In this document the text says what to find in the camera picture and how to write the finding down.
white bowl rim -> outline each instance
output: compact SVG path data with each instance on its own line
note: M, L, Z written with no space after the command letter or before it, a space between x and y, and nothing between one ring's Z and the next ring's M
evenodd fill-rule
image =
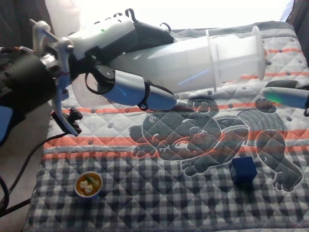
M77 184L78 180L79 180L82 176L87 175L87 174L97 174L97 175L100 177L100 180L101 180L101 186L100 186L100 188L98 189L98 191L96 191L94 194L92 194L92 195L90 195L90 196L81 195L81 194L77 191L77 189L76 189L76 184ZM75 190L76 194L79 195L80 197L83 197L83 198L91 198L91 197L96 196L96 195L100 192L100 190L101 190L101 188L102 188L102 185L103 185L102 176L101 176L99 173L97 173L97 172L88 171L88 172L84 172L84 173L80 174L80 175L77 177L77 179L76 179L76 181L75 181L75 184L74 184L74 190Z

large plastic syringe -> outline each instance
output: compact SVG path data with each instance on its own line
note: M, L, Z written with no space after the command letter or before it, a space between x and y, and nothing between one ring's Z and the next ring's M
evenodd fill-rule
M251 37L227 35L185 40L122 54L110 67L142 76L173 93L214 88L244 74L265 75L265 52L258 27Z

white backdrop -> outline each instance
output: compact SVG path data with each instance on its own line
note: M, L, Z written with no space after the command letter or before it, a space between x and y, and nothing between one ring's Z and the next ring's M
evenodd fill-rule
M293 0L45 0L56 36L112 17L127 8L142 22L168 23L172 29L226 28L285 20Z

black cylinder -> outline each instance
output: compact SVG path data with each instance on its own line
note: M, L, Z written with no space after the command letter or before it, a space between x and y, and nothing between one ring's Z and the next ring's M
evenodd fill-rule
M40 58L26 54L0 72L0 82L11 91L0 99L0 105L24 114L46 103L56 94L53 76Z

gray floor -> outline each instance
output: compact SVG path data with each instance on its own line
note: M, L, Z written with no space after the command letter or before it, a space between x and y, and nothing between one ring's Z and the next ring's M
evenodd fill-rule
M48 104L31 112L25 121L14 127L5 144L0 147L0 175L8 187L14 182L30 150L47 136L51 107ZM31 158L24 174L10 195L10 206L31 197L36 173L42 156L40 147ZM1 232L20 232L23 229L29 206L0 218Z

